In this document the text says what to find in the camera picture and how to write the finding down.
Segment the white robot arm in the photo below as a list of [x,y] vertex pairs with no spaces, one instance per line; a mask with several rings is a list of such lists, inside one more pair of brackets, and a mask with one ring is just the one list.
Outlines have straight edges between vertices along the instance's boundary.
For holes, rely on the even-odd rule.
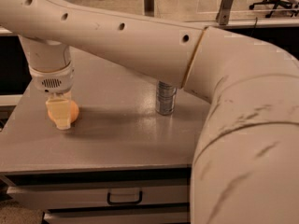
[[192,224],[299,224],[299,70],[290,53],[218,28],[65,0],[1,0],[0,24],[210,103],[192,162]]

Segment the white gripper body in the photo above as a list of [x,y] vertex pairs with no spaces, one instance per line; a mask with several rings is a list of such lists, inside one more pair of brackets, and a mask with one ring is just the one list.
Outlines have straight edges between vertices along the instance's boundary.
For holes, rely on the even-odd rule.
[[73,86],[75,69],[72,63],[60,70],[52,72],[38,71],[32,67],[29,67],[29,71],[39,91],[66,93],[69,92]]

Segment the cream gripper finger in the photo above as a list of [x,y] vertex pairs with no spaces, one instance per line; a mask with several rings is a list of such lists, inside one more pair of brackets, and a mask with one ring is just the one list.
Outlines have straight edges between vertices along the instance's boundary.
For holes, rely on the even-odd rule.
[[46,101],[51,120],[59,130],[71,127],[71,99],[67,94],[53,93]]

